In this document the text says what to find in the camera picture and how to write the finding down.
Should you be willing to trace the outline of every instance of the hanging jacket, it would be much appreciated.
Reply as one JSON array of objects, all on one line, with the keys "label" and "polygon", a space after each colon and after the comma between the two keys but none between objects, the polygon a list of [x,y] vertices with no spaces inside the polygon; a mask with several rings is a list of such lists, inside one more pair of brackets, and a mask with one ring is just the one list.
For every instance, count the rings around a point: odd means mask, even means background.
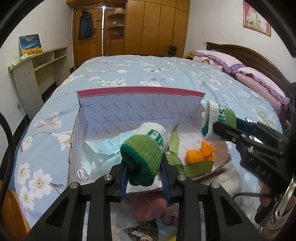
[{"label": "hanging jacket", "polygon": [[78,39],[91,38],[94,34],[94,27],[91,20],[91,14],[83,11],[80,17]]}]

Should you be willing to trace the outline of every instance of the floral bedsheet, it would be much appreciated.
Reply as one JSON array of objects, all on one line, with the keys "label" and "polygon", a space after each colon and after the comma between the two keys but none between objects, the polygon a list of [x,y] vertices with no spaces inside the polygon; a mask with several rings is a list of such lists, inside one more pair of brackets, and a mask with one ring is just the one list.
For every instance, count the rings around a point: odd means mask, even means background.
[{"label": "floral bedsheet", "polygon": [[[30,227],[65,189],[72,129],[79,109],[77,90],[113,86],[165,86],[205,92],[202,104],[208,100],[231,108],[241,119],[262,121],[262,115],[281,131],[279,119],[271,105],[261,96],[229,75],[202,63],[188,59],[153,56],[97,57],[83,63],[52,94],[32,120],[17,154],[15,187],[22,212]],[[259,192],[258,179],[243,169],[235,146],[228,143],[234,167],[239,173],[240,191]],[[237,198],[238,204],[253,221],[259,206],[257,198]],[[124,212],[114,206],[116,212]],[[130,240],[118,230],[132,225],[125,219],[112,226],[115,240]],[[164,228],[159,240],[171,235]]]}]

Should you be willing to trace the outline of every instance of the orange paper flower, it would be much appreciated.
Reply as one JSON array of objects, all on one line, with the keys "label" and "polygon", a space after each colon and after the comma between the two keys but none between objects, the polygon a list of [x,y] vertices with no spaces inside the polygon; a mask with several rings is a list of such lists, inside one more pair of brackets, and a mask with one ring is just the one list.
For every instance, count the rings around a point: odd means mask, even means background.
[{"label": "orange paper flower", "polygon": [[207,143],[206,141],[202,141],[200,151],[198,150],[189,150],[186,152],[186,160],[188,163],[193,164],[200,161],[213,161],[217,159],[214,157],[213,152],[216,149],[212,144]]}]

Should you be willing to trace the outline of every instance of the white wall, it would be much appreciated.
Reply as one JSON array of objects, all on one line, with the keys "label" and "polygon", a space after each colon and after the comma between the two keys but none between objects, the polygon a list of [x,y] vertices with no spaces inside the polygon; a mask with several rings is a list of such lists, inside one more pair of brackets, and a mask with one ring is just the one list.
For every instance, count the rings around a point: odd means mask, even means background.
[{"label": "white wall", "polygon": [[[73,9],[66,5],[66,0],[44,0],[17,25],[0,48],[0,112],[8,121],[13,133],[23,115],[15,107],[19,96],[7,67],[22,55],[18,37],[39,34],[43,50],[69,46],[69,68],[72,68],[72,12]],[[0,163],[6,148],[5,134],[0,127]]]},{"label": "white wall", "polygon": [[203,42],[234,44],[255,50],[290,81],[296,81],[296,58],[271,29],[271,37],[243,27],[242,0],[191,0],[184,54],[206,49]]}]

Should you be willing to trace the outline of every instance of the painting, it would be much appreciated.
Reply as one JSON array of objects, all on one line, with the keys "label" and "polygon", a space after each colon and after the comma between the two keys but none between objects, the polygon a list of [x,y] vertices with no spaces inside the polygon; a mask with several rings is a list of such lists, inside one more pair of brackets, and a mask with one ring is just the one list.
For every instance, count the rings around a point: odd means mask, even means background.
[{"label": "painting", "polygon": [[244,27],[253,29],[271,37],[270,24],[247,2],[244,5]]},{"label": "painting", "polygon": [[22,54],[35,54],[42,52],[39,34],[25,35],[19,37]]}]

